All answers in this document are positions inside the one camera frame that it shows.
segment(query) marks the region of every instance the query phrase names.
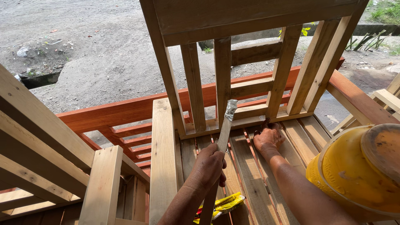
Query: yellow plastic container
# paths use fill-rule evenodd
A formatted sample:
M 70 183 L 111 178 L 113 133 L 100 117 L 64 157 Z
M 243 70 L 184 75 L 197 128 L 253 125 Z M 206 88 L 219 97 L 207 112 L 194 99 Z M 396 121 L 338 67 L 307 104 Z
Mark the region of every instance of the yellow plastic container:
M 341 132 L 310 162 L 306 177 L 359 222 L 400 219 L 400 125 Z

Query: hand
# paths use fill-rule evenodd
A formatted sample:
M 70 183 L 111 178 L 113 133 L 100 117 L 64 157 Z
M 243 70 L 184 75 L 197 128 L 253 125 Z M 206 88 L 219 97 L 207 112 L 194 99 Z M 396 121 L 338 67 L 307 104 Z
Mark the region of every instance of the hand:
M 254 146 L 262 153 L 268 150 L 279 149 L 279 146 L 286 140 L 285 136 L 279 133 L 279 125 L 277 123 L 269 123 L 270 119 L 264 120 L 262 124 L 262 133 L 254 132 Z
M 222 169 L 226 168 L 225 153 L 217 151 L 217 144 L 210 144 L 202 149 L 197 156 L 188 180 L 201 185 L 208 191 L 220 179 L 219 185 L 225 186 L 226 177 Z

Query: yellow plastic bag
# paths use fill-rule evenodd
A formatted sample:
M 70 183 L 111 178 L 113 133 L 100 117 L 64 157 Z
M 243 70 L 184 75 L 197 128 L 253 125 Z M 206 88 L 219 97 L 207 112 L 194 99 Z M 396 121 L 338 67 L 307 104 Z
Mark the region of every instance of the yellow plastic bag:
M 227 214 L 230 211 L 236 209 L 237 207 L 239 207 L 239 205 L 243 204 L 243 200 L 244 200 L 244 196 L 241 196 L 240 192 L 237 192 L 236 194 L 230 195 L 223 199 L 216 200 L 214 212 L 212 213 L 212 220 L 217 219 L 222 214 Z M 197 224 L 200 223 L 200 215 L 201 215 L 202 209 L 203 209 L 203 206 L 201 205 L 199 207 L 199 210 L 196 213 L 196 216 L 194 217 L 193 222 L 195 222 Z

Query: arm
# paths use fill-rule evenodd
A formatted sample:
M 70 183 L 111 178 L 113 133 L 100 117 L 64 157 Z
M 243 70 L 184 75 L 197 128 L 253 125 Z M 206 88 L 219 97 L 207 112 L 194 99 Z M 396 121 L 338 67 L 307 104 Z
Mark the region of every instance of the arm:
M 225 186 L 225 154 L 217 151 L 217 144 L 210 144 L 197 156 L 192 172 L 175 195 L 158 225 L 192 224 L 197 210 L 213 184 L 220 179 Z
M 278 152 L 285 137 L 279 125 L 265 120 L 262 133 L 254 133 L 254 145 L 268 162 L 283 198 L 300 224 L 357 225 L 332 198 L 296 171 Z

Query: plastic litter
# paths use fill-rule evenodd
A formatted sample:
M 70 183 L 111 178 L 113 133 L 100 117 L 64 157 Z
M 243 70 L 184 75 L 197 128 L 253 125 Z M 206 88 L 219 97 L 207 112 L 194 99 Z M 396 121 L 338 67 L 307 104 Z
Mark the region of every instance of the plastic litter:
M 17 56 L 19 57 L 27 57 L 28 55 L 26 54 L 26 52 L 29 51 L 29 47 L 22 47 L 17 51 Z

